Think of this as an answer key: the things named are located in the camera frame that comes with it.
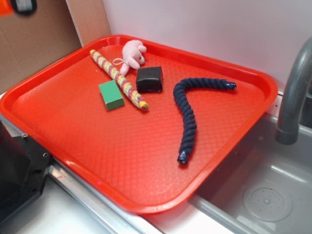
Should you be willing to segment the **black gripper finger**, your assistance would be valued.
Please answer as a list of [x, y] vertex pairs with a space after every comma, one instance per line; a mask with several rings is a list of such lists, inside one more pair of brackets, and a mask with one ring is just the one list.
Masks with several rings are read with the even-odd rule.
[[10, 0], [15, 13], [19, 15], [32, 15], [37, 10], [36, 0]]

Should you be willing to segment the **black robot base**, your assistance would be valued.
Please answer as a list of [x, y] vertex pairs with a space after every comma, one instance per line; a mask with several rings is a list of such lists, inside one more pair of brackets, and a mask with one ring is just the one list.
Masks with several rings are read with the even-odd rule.
[[11, 136], [0, 124], [1, 224], [42, 195], [51, 161], [51, 153], [32, 137]]

